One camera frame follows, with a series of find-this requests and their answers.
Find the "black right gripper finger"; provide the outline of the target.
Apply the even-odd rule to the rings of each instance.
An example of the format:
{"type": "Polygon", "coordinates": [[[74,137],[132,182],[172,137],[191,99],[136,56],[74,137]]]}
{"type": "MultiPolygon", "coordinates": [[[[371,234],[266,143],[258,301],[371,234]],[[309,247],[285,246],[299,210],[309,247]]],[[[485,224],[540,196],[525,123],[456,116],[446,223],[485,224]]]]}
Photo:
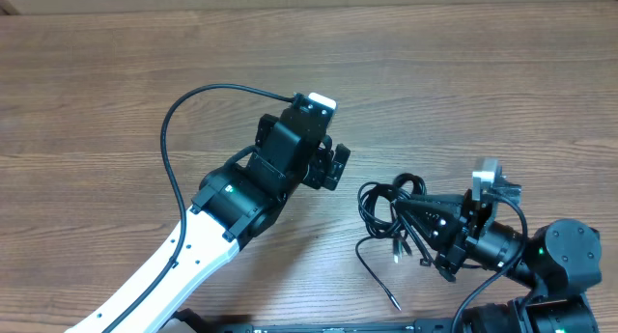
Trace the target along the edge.
{"type": "Polygon", "coordinates": [[[432,249],[444,251],[455,244],[462,226],[461,204],[400,200],[395,204],[395,209],[432,249]]]}
{"type": "Polygon", "coordinates": [[[413,194],[403,200],[405,207],[457,208],[464,203],[464,196],[457,194],[413,194]]]}

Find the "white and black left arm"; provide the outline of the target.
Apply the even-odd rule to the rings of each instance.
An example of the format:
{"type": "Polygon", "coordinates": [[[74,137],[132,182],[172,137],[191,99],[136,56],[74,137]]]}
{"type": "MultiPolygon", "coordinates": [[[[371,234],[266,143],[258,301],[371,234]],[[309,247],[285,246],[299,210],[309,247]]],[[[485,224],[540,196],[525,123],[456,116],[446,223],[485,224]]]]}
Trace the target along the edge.
{"type": "Polygon", "coordinates": [[[265,114],[256,142],[208,173],[179,224],[74,332],[156,332],[187,298],[278,218],[302,184],[333,190],[349,149],[333,145],[329,111],[265,114]]]}

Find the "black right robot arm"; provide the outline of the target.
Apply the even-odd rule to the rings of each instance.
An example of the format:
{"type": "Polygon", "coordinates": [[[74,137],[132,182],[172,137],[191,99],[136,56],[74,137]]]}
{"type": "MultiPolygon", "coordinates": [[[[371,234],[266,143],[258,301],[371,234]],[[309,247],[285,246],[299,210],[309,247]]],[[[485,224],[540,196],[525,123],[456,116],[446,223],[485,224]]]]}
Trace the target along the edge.
{"type": "Polygon", "coordinates": [[[480,195],[414,195],[395,211],[436,251],[434,265],[452,281],[468,260],[492,272],[453,316],[453,332],[596,332],[586,298],[600,284],[600,233],[559,219],[531,234],[517,201],[495,189],[480,195]],[[529,289],[506,304],[472,306],[498,278],[529,289]]]}

